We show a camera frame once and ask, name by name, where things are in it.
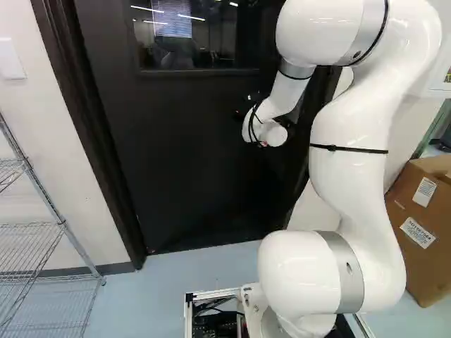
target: black door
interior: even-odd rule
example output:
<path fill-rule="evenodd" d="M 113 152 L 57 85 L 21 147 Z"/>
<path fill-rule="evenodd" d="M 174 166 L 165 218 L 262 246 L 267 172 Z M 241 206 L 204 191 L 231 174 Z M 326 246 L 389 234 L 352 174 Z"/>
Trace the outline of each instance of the black door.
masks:
<path fill-rule="evenodd" d="M 149 252 L 262 238 L 280 197 L 234 119 L 271 88 L 282 4 L 76 0 L 85 48 Z"/>

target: light switch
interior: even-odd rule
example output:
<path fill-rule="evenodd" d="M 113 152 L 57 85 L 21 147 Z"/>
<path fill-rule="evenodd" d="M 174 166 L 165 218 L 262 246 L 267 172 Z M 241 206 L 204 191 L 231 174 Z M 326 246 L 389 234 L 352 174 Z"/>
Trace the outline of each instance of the light switch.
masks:
<path fill-rule="evenodd" d="M 0 74 L 7 80 L 27 78 L 10 37 L 0 37 Z"/>

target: wire shelf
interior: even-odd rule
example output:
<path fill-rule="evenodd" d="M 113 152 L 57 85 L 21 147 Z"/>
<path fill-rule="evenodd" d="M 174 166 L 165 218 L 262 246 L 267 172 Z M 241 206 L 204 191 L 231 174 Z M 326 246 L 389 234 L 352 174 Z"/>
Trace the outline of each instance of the wire shelf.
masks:
<path fill-rule="evenodd" d="M 0 192 L 5 190 L 25 172 L 25 161 L 0 159 Z"/>
<path fill-rule="evenodd" d="M 3 337 L 82 337 L 100 284 L 92 275 L 38 278 Z"/>
<path fill-rule="evenodd" d="M 0 336 L 63 236 L 51 222 L 0 224 Z"/>

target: door window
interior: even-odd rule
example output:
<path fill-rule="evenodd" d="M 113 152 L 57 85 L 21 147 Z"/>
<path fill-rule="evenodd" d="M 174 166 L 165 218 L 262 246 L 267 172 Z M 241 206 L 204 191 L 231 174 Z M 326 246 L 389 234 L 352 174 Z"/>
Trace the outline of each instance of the door window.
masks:
<path fill-rule="evenodd" d="M 131 0 L 141 69 L 256 68 L 259 0 Z"/>

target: cardboard box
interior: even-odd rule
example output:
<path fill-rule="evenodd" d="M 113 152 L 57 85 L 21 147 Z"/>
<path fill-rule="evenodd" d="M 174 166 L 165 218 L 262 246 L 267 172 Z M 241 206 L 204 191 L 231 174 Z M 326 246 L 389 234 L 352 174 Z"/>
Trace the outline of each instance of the cardboard box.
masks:
<path fill-rule="evenodd" d="M 451 292 L 451 155 L 408 162 L 385 197 L 407 269 L 407 290 L 422 307 Z"/>

